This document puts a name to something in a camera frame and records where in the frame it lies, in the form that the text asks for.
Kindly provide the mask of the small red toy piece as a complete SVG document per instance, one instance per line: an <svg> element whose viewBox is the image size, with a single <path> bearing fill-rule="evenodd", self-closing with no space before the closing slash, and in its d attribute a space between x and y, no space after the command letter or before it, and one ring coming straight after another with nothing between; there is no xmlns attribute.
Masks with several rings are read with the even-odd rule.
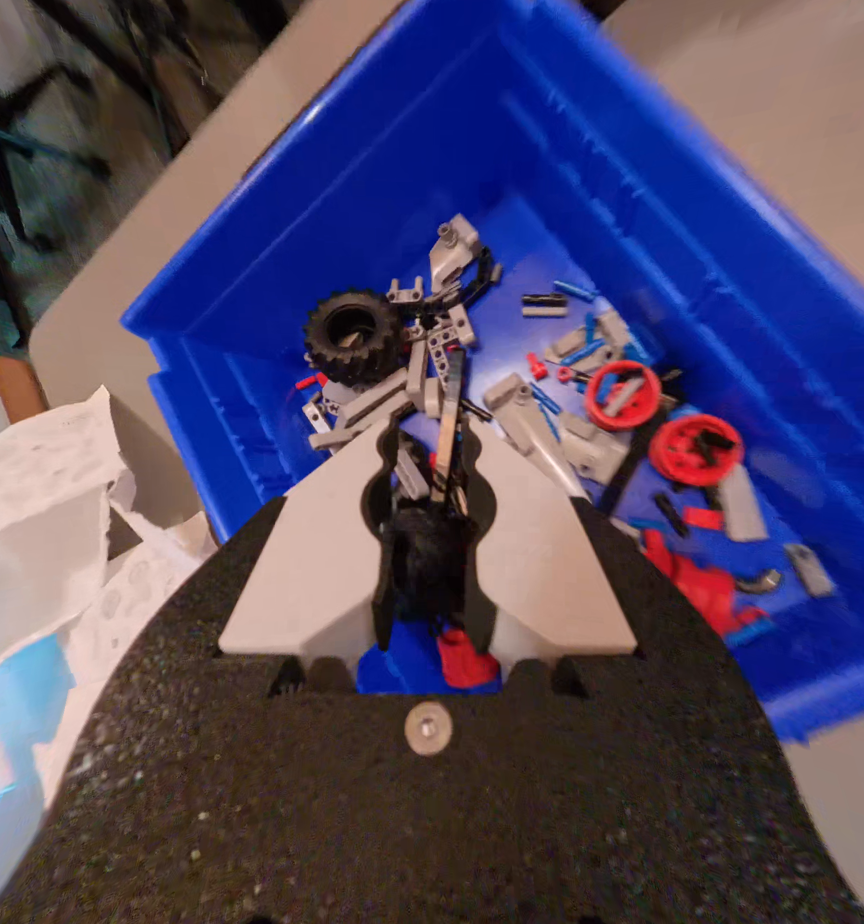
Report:
<svg viewBox="0 0 864 924"><path fill-rule="evenodd" d="M493 693L502 687L498 661L490 653L478 653L461 629L446 629L437 639L443 682L462 692Z"/></svg>

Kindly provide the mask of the clear bluish plastic bag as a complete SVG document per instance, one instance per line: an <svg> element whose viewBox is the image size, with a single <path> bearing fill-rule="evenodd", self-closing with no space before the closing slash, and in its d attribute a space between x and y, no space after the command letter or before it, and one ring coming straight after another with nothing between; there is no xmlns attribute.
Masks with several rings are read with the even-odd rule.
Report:
<svg viewBox="0 0 864 924"><path fill-rule="evenodd" d="M0 892L45 810L34 746L53 741L74 684L56 635L0 664Z"/></svg>

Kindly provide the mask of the black chair frame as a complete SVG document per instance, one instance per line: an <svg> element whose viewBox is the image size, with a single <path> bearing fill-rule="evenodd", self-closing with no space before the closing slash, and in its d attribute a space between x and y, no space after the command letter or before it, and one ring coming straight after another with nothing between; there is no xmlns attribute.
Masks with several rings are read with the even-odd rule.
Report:
<svg viewBox="0 0 864 924"><path fill-rule="evenodd" d="M56 251L56 244L43 234L30 234L24 225L21 204L14 187L10 171L9 156L14 154L27 162L36 157L65 161L86 172L102 183L112 178L112 169L107 159L97 154L78 154L63 150L46 141L39 141L30 135L13 129L16 120L26 116L49 87L51 82L65 77L80 92L95 96L91 77L85 72L65 63L51 64L39 71L19 87L0 96L0 214L8 219L14 237L23 245L39 253ZM30 341L33 320L25 306L10 266L7 252L8 238L0 227L0 302L4 304L16 332L13 349L25 349Z"/></svg>

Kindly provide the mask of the pile of small toy parts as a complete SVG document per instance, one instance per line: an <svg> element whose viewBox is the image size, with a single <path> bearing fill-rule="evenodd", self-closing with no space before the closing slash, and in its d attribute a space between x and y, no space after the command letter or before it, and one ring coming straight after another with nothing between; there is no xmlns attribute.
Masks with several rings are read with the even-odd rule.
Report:
<svg viewBox="0 0 864 924"><path fill-rule="evenodd" d="M505 435L518 434L530 459L544 462L563 487L581 488L643 555L642 532L653 529L670 551L702 568L728 572L739 606L762 608L773 626L793 605L839 603L838 587L816 553L796 541L787 526L770 521L752 482L751 450L732 423L721 418L739 433L745 456L715 487L670 481L653 467L649 445L666 422L713 414L681 399L680 369L665 369L602 294L556 279L544 292L520 294L519 317L545 324L565 319L571 306L584 310L582 321L550 345L527 346L527 374L495 388L495 395L484 400L496 405L488 412ZM585 392L600 367L621 359L650 367L663 396L643 426L610 433L589 420Z"/></svg>

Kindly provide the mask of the dark grey toy beam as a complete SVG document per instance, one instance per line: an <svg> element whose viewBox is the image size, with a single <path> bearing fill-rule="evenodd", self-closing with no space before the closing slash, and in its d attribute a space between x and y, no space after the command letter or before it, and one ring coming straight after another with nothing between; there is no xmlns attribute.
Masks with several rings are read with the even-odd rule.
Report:
<svg viewBox="0 0 864 924"><path fill-rule="evenodd" d="M466 350L449 351L449 370L443 388L436 458L432 466L430 499L441 508L449 500L450 483L461 434L461 400L466 366Z"/></svg>

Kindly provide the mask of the red toy wheel hub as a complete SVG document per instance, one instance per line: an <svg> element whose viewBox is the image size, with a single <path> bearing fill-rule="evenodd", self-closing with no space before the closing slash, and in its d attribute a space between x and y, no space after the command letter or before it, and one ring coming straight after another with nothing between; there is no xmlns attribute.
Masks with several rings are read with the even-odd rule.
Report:
<svg viewBox="0 0 864 924"><path fill-rule="evenodd" d="M610 433L635 430L659 410L663 392L657 374L634 360L605 364L592 376L584 405L589 420Z"/></svg>
<svg viewBox="0 0 864 924"><path fill-rule="evenodd" d="M732 425L703 413L666 422L648 450L650 463L664 478L696 488L720 484L744 456L745 445Z"/></svg>

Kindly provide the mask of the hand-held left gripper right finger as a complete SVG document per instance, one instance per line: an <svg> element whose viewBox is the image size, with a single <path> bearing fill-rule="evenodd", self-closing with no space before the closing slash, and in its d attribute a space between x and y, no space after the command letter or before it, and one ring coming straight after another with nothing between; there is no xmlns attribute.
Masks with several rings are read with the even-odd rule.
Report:
<svg viewBox="0 0 864 924"><path fill-rule="evenodd" d="M463 628L496 661L617 656L637 647L587 534L587 500L569 497L475 419L461 439L470 521Z"/></svg>

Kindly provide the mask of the red toy panel piece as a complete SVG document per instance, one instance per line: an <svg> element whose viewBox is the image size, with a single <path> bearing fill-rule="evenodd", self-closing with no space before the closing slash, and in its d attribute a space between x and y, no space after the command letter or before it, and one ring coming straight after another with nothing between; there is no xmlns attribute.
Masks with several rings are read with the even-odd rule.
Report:
<svg viewBox="0 0 864 924"><path fill-rule="evenodd" d="M735 581L728 572L715 567L702 568L690 558L670 551L657 530L644 530L642 543L645 557L728 646L738 647L772 630L765 610L752 605L739 606Z"/></svg>

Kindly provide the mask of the black toy tyre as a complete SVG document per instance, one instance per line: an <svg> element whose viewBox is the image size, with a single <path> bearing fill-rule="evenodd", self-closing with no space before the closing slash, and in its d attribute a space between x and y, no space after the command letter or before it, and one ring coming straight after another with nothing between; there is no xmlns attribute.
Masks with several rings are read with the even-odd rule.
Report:
<svg viewBox="0 0 864 924"><path fill-rule="evenodd" d="M464 629L464 584L471 520L447 504L407 501L389 522L393 619L434 634Z"/></svg>
<svg viewBox="0 0 864 924"><path fill-rule="evenodd" d="M320 301L303 335L313 367L340 385L377 385L400 367L400 311L371 290L336 292Z"/></svg>

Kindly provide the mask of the blue plastic bin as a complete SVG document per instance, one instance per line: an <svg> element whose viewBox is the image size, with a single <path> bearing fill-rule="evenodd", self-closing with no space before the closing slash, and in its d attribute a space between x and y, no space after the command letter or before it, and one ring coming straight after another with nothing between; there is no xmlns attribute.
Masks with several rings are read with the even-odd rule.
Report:
<svg viewBox="0 0 864 924"><path fill-rule="evenodd" d="M596 287L738 430L769 533L669 538L737 570L798 540L834 585L789 574L735 650L775 732L864 713L864 289L567 2L403 6L122 317L218 538L327 459L292 395L308 312L428 273L455 214L504 268L472 309L472 401L563 331L523 294Z"/></svg>

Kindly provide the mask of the grey toy frame assembly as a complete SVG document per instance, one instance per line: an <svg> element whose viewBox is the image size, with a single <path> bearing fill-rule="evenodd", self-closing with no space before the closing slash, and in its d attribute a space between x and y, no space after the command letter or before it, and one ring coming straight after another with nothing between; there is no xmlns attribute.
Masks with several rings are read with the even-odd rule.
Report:
<svg viewBox="0 0 864 924"><path fill-rule="evenodd" d="M393 278L385 292L369 288L336 291L371 290L384 295L400 311L404 342L400 367L394 374L377 385L355 387L337 384L318 372L304 347L305 359L321 388L316 410L306 414L313 421L320 414L333 421L313 424L310 444L314 449L333 453L378 418L401 420L416 412L436 418L441 414L449 351L479 346L470 310L500 282L503 266L463 214L438 226L428 260L428 275L417 275L411 285Z"/></svg>

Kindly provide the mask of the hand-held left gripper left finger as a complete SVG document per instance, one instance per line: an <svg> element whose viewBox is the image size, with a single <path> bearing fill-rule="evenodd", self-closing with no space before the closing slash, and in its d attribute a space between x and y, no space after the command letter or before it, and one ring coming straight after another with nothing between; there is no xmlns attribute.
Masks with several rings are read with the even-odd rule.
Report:
<svg viewBox="0 0 864 924"><path fill-rule="evenodd" d="M399 449L399 426L374 423L279 498L275 525L219 637L222 653L357 661L376 643Z"/></svg>

